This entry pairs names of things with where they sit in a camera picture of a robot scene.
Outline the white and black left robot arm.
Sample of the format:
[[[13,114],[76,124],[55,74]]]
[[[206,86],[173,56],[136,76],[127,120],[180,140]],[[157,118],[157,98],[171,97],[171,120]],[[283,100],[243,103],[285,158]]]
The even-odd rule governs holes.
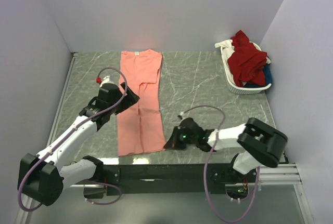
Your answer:
[[[18,178],[18,203],[26,195],[40,205],[52,205],[66,188],[83,180],[121,189],[105,182],[104,164],[101,160],[85,156],[67,166],[66,162],[86,139],[97,133],[114,114],[117,115],[135,105],[139,96],[123,82],[120,86],[106,82],[100,85],[98,95],[90,100],[72,125],[52,144],[36,155],[26,154],[20,161]]]

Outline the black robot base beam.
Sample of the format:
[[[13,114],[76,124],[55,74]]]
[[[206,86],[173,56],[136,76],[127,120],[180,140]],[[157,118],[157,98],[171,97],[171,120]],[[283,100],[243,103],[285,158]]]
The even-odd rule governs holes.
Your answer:
[[[115,185],[124,194],[204,192],[203,169],[203,164],[105,165],[97,181]],[[207,167],[207,189],[212,194],[224,194],[227,185],[245,180],[255,182],[255,169],[237,175],[227,163]]]

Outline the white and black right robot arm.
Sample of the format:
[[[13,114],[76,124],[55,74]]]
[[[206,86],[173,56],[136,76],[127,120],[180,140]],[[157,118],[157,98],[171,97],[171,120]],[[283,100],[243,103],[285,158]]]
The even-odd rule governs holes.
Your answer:
[[[242,147],[245,151],[236,154],[227,169],[215,174],[222,183],[236,184],[261,165],[276,168],[287,142],[284,133],[254,117],[239,126],[220,130],[203,129],[188,117],[173,128],[163,148],[185,150],[193,144],[203,152],[216,152]]]

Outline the salmon pink t-shirt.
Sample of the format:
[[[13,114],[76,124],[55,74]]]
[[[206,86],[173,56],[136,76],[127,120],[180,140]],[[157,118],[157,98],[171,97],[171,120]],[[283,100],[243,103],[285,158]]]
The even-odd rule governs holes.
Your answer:
[[[165,137],[159,108],[162,54],[154,50],[121,52],[120,71],[138,103],[117,115],[118,156],[163,150]]]

